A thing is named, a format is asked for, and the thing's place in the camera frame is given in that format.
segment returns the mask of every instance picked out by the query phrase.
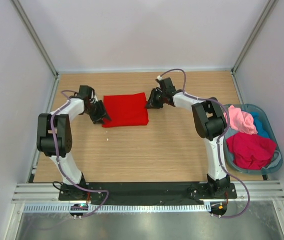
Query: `white wall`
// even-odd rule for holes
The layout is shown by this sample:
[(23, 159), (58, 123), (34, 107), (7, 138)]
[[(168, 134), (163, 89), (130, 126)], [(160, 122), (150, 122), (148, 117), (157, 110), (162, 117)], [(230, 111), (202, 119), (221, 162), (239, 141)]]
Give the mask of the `white wall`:
[(267, 0), (21, 0), (59, 71), (231, 69)]
[(237, 72), (244, 101), (261, 106), (269, 117), (283, 155), (273, 175), (284, 188), (284, 0), (278, 1)]
[(31, 167), (37, 116), (53, 79), (10, 1), (0, 0), (0, 240), (16, 184)]

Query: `pile of clothes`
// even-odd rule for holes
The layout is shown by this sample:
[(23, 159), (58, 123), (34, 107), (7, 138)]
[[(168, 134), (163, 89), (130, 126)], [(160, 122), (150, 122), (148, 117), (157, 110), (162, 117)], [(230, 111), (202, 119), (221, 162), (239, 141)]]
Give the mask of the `pile of clothes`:
[(261, 170), (270, 165), (276, 143), (263, 129), (257, 112), (245, 112), (231, 105), (228, 108), (230, 128), (227, 147), (234, 155), (234, 164), (242, 169)]

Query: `plastic basket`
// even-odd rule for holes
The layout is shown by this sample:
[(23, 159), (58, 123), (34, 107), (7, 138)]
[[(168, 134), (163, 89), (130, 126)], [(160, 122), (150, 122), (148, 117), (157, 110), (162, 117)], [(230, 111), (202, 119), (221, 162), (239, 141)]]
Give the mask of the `plastic basket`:
[(241, 108), (242, 111), (245, 112), (257, 112), (259, 114), (258, 119), (262, 122), (263, 128), (264, 130), (268, 133), (269, 137), (271, 140), (273, 140), (276, 143), (276, 152), (273, 155), (272, 161), (274, 161), (276, 158), (280, 158), (278, 164), (276, 166), (273, 167), (269, 167), (267, 168), (262, 168), (261, 170), (250, 170), (250, 169), (243, 169), (238, 167), (237, 165), (234, 164), (234, 155), (232, 153), (229, 152), (228, 148), (227, 148), (227, 144), (226, 144), (226, 139), (229, 137), (228, 134), (225, 134), (225, 138), (224, 138), (224, 144), (223, 144), (223, 149), (224, 149), (224, 155), (225, 155), (225, 159), (228, 163), (228, 165), (230, 165), (233, 169), (244, 173), (244, 174), (251, 174), (251, 175), (265, 175), (265, 174), (271, 174), (274, 173), (276, 171), (278, 171), (283, 163), (282, 157), (281, 157), (281, 152), (278, 148), (274, 133), (272, 131), (272, 128), (270, 126), (270, 123), (267, 119), (267, 116), (265, 114), (265, 112), (252, 104), (227, 104), (225, 105), (225, 107), (228, 109), (231, 105), (233, 105), (236, 108)]

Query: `red cloth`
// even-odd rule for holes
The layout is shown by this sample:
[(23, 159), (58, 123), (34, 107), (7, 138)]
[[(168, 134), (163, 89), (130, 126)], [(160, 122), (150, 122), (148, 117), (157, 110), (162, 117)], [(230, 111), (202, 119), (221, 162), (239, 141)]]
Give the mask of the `red cloth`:
[(145, 93), (104, 96), (104, 106), (111, 118), (105, 119), (104, 128), (147, 125), (148, 114)]
[(256, 134), (238, 132), (226, 140), (234, 163), (242, 169), (261, 170), (271, 162), (276, 143)]

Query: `wooden table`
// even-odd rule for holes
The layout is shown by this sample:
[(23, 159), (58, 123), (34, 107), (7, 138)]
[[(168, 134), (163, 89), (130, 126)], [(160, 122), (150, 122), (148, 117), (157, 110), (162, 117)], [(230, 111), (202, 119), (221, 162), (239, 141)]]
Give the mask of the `wooden table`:
[[(62, 90), (78, 91), (79, 85), (93, 87), (103, 95), (145, 92), (147, 98), (158, 72), (64, 74), (61, 76), (52, 109), (60, 107)], [(183, 74), (168, 73), (177, 89)], [(200, 97), (216, 97), (223, 104), (238, 104), (228, 71), (187, 72), (186, 91)], [(93, 125), (88, 115), (71, 124), (72, 154), (88, 182), (179, 182), (205, 181), (208, 169), (203, 139), (195, 130), (193, 116), (182, 108), (165, 105), (148, 110), (147, 126), (103, 128)], [(242, 180), (262, 180), (261, 176), (228, 170)], [(40, 155), (34, 182), (61, 181), (54, 163)]]

